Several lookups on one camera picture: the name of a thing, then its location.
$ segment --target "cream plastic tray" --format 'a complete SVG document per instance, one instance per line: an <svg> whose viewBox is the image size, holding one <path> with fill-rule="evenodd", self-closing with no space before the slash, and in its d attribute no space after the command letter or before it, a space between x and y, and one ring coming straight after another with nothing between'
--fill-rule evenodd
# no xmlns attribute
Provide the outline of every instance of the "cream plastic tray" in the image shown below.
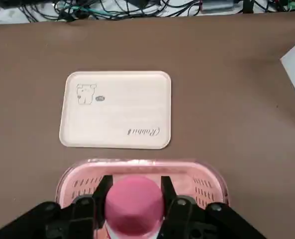
<svg viewBox="0 0 295 239"><path fill-rule="evenodd" d="M161 71L75 72L59 133L65 146L164 148L171 138L171 79Z"/></svg>

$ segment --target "basket rim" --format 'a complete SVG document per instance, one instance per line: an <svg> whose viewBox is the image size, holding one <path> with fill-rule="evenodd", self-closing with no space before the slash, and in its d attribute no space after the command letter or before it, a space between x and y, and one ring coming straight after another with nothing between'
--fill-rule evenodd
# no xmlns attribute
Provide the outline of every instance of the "basket rim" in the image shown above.
<svg viewBox="0 0 295 239"><path fill-rule="evenodd" d="M74 163L71 167L69 167L61 176L59 183L56 188L56 195L55 195L55 201L57 203L60 203L60 197L61 197L61 190L63 187L63 184L65 180L68 178L68 176L74 172L76 169L79 169L80 167L84 166L85 164L97 164L98 167L108 167L107 164L113 164L113 166L166 166L168 164L169 166L185 166L185 167L191 167L191 168L198 168L206 169L209 174L212 175L213 178L215 178L220 186L220 190L222 192L222 198L223 203L230 206L230 198L229 198L229 191L226 185L226 182L224 178L221 176L221 174L214 169L212 166L210 166L207 163L199 163L195 159L109 159L109 158L92 158L92 159L86 159L81 160L77 163Z"/></svg>

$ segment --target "small logo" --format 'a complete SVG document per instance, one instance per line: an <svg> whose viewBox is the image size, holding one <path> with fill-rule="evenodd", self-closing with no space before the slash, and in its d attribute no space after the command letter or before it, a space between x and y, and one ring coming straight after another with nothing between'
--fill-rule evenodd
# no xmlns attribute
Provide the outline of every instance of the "small logo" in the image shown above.
<svg viewBox="0 0 295 239"><path fill-rule="evenodd" d="M90 105L92 103L96 87L96 84L77 85L77 96L79 105Z"/></svg>
<svg viewBox="0 0 295 239"><path fill-rule="evenodd" d="M154 127L150 129L138 129L138 128L130 128L127 132L127 135L147 135L147 136L156 136L159 134L159 127Z"/></svg>
<svg viewBox="0 0 295 239"><path fill-rule="evenodd" d="M104 96L97 96L96 101L104 101L105 97Z"/></svg>

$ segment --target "wire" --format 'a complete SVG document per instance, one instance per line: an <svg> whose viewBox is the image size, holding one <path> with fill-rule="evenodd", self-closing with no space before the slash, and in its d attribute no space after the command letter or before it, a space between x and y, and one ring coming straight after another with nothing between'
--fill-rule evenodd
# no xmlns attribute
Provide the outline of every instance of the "wire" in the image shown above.
<svg viewBox="0 0 295 239"><path fill-rule="evenodd" d="M19 10L25 15L29 22L38 22L36 16L40 16L49 21L58 21L64 19L66 21L73 21L79 18L92 17L94 19L106 19L106 20L123 20L129 18L139 18L139 17L172 17L172 16L181 16L187 12L187 16L196 16L201 11L202 0L191 0L182 5L172 5L170 4L171 0L161 0L161 5L157 4L147 5L143 8L137 8L131 10L129 7L128 0L124 0L126 7L122 7L119 3L119 0L114 0L115 4L118 6L119 10L107 10L104 6L103 0L53 0L54 11L58 16L50 15L44 13L40 6L37 4L31 5L29 8L27 5L23 5ZM263 6L261 3L254 0L254 4L261 8L264 12L278 12L278 11L295 11L295 7L290 7L291 0L288 0L288 7L283 5L280 0L267 0L266 6ZM198 6L197 11L194 14L191 14L192 9ZM177 11L172 12L168 15L163 15L163 12L166 8L171 7L177 9Z"/></svg>

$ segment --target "electronic equipment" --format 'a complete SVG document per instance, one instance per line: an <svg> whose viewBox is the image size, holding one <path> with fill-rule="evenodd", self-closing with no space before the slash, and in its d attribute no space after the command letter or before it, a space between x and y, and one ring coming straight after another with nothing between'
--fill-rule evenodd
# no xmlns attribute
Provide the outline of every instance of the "electronic equipment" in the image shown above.
<svg viewBox="0 0 295 239"><path fill-rule="evenodd" d="M19 7L28 4L38 4L51 2L51 0L0 0L0 7L10 8L10 7Z"/></svg>

